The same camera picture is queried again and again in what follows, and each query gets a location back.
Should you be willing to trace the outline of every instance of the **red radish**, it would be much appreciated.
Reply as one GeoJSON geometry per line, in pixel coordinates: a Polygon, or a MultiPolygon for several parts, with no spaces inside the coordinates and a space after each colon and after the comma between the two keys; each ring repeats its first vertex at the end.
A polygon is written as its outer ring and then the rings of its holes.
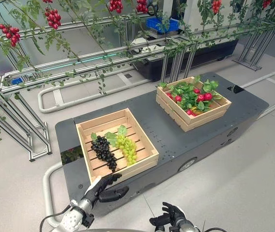
{"type": "Polygon", "coordinates": [[[204,101],[204,95],[203,94],[199,94],[198,98],[197,98],[197,102],[202,102],[204,101]]]}
{"type": "Polygon", "coordinates": [[[205,101],[210,101],[212,99],[212,94],[211,93],[205,93],[204,94],[204,100],[205,101]]]}
{"type": "Polygon", "coordinates": [[[200,93],[200,90],[199,90],[199,89],[197,89],[197,88],[194,88],[194,93],[199,94],[199,93],[200,93]]]}
{"type": "Polygon", "coordinates": [[[173,96],[171,93],[167,93],[167,96],[173,100],[173,96]]]}
{"type": "Polygon", "coordinates": [[[188,115],[192,115],[193,112],[192,112],[191,110],[187,110],[186,113],[187,113],[188,115]]]}
{"type": "Polygon", "coordinates": [[[176,101],[176,102],[182,101],[182,97],[179,96],[179,95],[176,95],[176,96],[175,96],[175,101],[176,101]]]}

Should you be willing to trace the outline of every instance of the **wooden tray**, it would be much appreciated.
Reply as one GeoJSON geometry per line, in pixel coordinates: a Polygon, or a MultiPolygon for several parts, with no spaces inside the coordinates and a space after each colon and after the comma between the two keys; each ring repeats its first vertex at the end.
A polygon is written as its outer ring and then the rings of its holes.
{"type": "Polygon", "coordinates": [[[110,151],[117,158],[115,173],[122,174],[117,183],[157,165],[158,151],[127,108],[76,125],[91,183],[93,183],[97,176],[103,177],[112,173],[107,163],[99,160],[95,151],[91,149],[91,133],[94,132],[100,136],[104,136],[107,132],[117,134],[117,129],[120,125],[126,126],[127,137],[132,139],[137,145],[137,162],[127,167],[127,160],[123,156],[122,151],[110,146],[110,151]]]}
{"type": "MultiPolygon", "coordinates": [[[[205,112],[198,116],[188,115],[178,104],[175,103],[171,98],[168,97],[167,93],[170,92],[169,86],[176,85],[179,82],[194,83],[195,78],[188,77],[186,79],[176,81],[167,85],[165,89],[162,87],[157,88],[156,102],[171,116],[171,118],[187,132],[201,126],[207,122],[222,117],[227,109],[230,107],[231,102],[222,96],[219,100],[214,100],[210,107],[212,110],[205,112]]],[[[195,87],[202,89],[203,83],[197,82],[195,87]]]]}

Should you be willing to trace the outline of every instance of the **blue crate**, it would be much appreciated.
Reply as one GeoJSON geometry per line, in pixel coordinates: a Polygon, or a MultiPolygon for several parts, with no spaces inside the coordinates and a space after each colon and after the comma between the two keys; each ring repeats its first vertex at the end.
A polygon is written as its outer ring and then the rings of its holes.
{"type": "Polygon", "coordinates": [[[12,81],[11,81],[11,83],[13,84],[13,85],[18,85],[19,83],[21,83],[22,82],[22,79],[19,77],[19,78],[15,78],[15,79],[13,79],[12,81]]]}
{"type": "MultiPolygon", "coordinates": [[[[159,23],[161,23],[161,18],[159,19],[156,17],[148,18],[146,21],[146,26],[148,26],[149,28],[155,29],[157,32],[164,33],[164,31],[162,30],[163,28],[158,25],[159,23]]],[[[179,25],[179,22],[177,20],[170,19],[170,27],[169,29],[165,29],[165,32],[178,30],[178,25],[179,25]]]]}

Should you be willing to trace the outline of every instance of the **black cable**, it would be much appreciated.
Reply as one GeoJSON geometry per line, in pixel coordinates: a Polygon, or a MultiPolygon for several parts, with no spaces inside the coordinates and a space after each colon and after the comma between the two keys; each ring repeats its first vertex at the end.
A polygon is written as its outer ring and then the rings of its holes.
{"type": "Polygon", "coordinates": [[[71,206],[68,205],[63,211],[61,211],[60,213],[57,213],[57,214],[52,214],[52,215],[49,215],[49,216],[46,216],[45,218],[43,218],[43,220],[41,221],[41,224],[40,224],[40,232],[42,232],[42,228],[43,228],[43,224],[44,224],[44,221],[47,219],[47,218],[50,218],[50,217],[55,217],[55,216],[59,216],[61,214],[64,214],[65,211],[67,211],[71,206]]]}
{"type": "Polygon", "coordinates": [[[214,228],[210,228],[204,232],[210,232],[210,231],[222,231],[222,232],[227,232],[226,230],[222,229],[222,228],[217,228],[217,227],[214,227],[214,228]]]}

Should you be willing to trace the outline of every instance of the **grape leaf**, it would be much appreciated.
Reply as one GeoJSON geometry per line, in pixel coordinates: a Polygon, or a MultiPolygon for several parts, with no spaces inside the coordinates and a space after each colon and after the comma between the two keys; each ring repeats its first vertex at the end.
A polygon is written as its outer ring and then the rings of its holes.
{"type": "Polygon", "coordinates": [[[105,134],[105,137],[106,137],[107,141],[109,141],[109,143],[112,146],[116,146],[116,141],[117,141],[117,135],[116,134],[111,133],[111,132],[107,132],[105,134]]]}
{"type": "Polygon", "coordinates": [[[91,139],[95,141],[97,139],[96,133],[91,133],[91,139]]]}
{"type": "Polygon", "coordinates": [[[126,136],[126,134],[127,134],[127,128],[124,125],[121,125],[118,128],[118,135],[126,136]]]}

